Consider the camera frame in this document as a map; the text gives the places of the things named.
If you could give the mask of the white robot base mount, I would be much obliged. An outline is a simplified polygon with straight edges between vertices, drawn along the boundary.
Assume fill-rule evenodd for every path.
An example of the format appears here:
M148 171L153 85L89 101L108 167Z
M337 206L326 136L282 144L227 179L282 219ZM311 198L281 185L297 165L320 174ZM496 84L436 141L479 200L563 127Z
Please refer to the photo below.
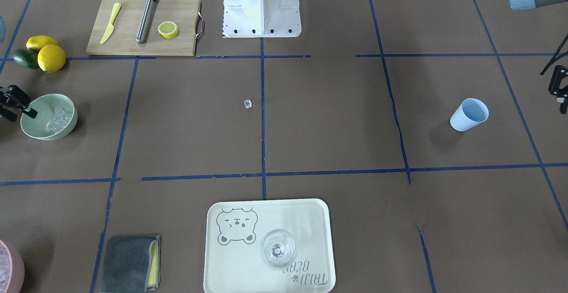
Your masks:
M225 38L292 38L302 34L300 0L223 0Z

